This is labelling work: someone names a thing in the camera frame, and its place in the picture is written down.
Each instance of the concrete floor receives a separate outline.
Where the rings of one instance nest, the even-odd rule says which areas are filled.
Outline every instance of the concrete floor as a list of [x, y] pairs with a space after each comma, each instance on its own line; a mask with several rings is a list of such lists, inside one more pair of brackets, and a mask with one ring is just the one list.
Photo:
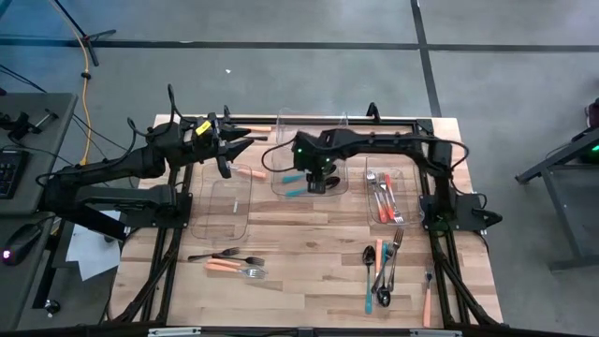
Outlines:
[[[119, 39], [415, 43], [409, 0], [64, 1], [89, 33]], [[429, 43], [597, 44], [593, 0], [420, 0]], [[32, 14], [39, 19], [33, 21]], [[70, 37], [44, 1], [14, 2], [0, 37]], [[88, 95], [94, 128], [122, 145], [127, 116], [150, 125], [168, 112], [167, 83], [183, 113], [276, 113], [279, 109], [431, 116], [418, 51], [101, 49]], [[79, 49], [0, 47], [0, 64], [53, 92], [80, 92]], [[442, 115], [457, 117], [475, 190], [504, 221], [489, 230], [490, 259], [511, 326], [599, 335], [599, 269], [552, 274], [569, 249], [545, 186], [515, 174], [585, 127], [599, 96], [596, 53], [431, 52]], [[0, 74], [9, 91], [32, 91]], [[77, 113], [82, 116], [80, 105]], [[79, 160], [72, 125], [61, 155]], [[108, 155], [119, 149], [96, 141]], [[93, 159], [101, 159], [93, 151]]]

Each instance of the yellow cable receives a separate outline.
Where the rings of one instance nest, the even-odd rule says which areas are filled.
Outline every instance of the yellow cable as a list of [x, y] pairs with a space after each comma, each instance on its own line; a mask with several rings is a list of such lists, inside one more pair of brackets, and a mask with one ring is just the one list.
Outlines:
[[[48, 0], [48, 2], [50, 3], [50, 5], [52, 7], [54, 7], [54, 10], [56, 10], [56, 12], [58, 12], [58, 14], [60, 14], [63, 21], [68, 25], [68, 28], [70, 28], [71, 32], [73, 32], [73, 35], [79, 42], [81, 51], [83, 51], [83, 58], [85, 60], [85, 70], [83, 70], [83, 73], [86, 76], [89, 75], [90, 69], [89, 69], [89, 60], [87, 58], [87, 51], [85, 50], [85, 46], [83, 46], [83, 42], [81, 42], [79, 34], [77, 34], [75, 27], [73, 26], [71, 21], [66, 17], [65, 13], [63, 13], [63, 11], [58, 6], [56, 6], [56, 4], [54, 4], [54, 2], [52, 2], [52, 0]], [[80, 161], [80, 164], [82, 164], [82, 165], [87, 164], [87, 155], [90, 152], [90, 143], [91, 143], [90, 139], [92, 138], [92, 121], [90, 120], [90, 112], [87, 110], [87, 81], [88, 81], [88, 79], [86, 77], [83, 77], [83, 93], [82, 93], [81, 101], [83, 102], [83, 111], [85, 112], [85, 118], [87, 119], [87, 124], [89, 127], [87, 128], [87, 141], [85, 143], [85, 153], [83, 154], [83, 158]]]

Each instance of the wooden table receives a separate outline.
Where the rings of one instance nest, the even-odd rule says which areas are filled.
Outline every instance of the wooden table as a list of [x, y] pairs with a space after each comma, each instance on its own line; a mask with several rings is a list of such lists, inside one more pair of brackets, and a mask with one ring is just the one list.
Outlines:
[[[460, 140], [458, 121], [435, 118], [434, 133], [442, 139]], [[156, 116], [155, 123], [168, 121], [167, 115]], [[359, 133], [373, 129], [379, 133], [407, 132], [407, 127], [351, 126]], [[260, 156], [275, 143], [274, 128], [268, 142], [256, 142], [236, 164], [264, 170]], [[463, 151], [454, 147], [454, 162]], [[403, 156], [384, 155], [381, 160], [399, 168], [404, 176], [413, 172], [412, 161]], [[365, 156], [347, 160], [349, 187], [339, 201], [306, 202], [281, 200], [265, 182], [254, 180], [249, 211], [247, 238], [239, 242], [243, 256], [266, 259], [268, 278], [264, 281], [244, 280], [241, 275], [207, 272], [203, 263], [186, 261], [190, 255], [214, 251], [214, 245], [183, 232], [179, 264], [174, 279], [168, 315], [169, 325], [189, 326], [270, 326], [270, 327], [336, 327], [336, 328], [418, 328], [422, 327], [425, 292], [424, 270], [431, 259], [428, 235], [418, 224], [408, 225], [398, 254], [395, 290], [391, 305], [382, 308], [373, 302], [373, 314], [364, 313], [366, 268], [361, 263], [364, 248], [376, 239], [389, 241], [394, 228], [369, 225], [368, 202], [364, 183]], [[201, 188], [201, 165], [194, 167], [191, 191]], [[166, 183], [160, 179], [144, 180], [140, 188]], [[455, 171], [460, 190], [471, 191], [466, 163]], [[410, 202], [416, 211], [416, 198]], [[111, 310], [119, 314], [135, 297], [148, 277], [156, 230], [138, 231], [124, 247], [112, 292]], [[464, 283], [494, 319], [501, 321], [489, 257], [479, 237], [469, 232], [456, 232], [461, 273]], [[154, 298], [158, 307], [160, 288]], [[432, 289], [433, 327], [442, 327], [437, 287]], [[458, 317], [453, 286], [447, 288], [451, 311]]]

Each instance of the white paper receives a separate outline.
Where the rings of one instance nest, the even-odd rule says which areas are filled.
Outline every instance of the white paper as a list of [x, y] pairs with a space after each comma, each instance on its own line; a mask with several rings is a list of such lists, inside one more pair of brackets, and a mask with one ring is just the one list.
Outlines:
[[[116, 220], [121, 215], [116, 211], [103, 211], [102, 213]], [[86, 227], [75, 225], [70, 245], [66, 251], [66, 261], [79, 262], [81, 280], [85, 281], [118, 266], [121, 261], [121, 250], [116, 240], [106, 242], [103, 235]]]

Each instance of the yellow label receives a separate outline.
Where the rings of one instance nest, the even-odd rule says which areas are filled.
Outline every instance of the yellow label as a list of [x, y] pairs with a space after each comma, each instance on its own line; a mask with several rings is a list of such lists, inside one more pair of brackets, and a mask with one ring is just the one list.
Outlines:
[[211, 126], [210, 122], [206, 121], [196, 129], [196, 135], [203, 134]]

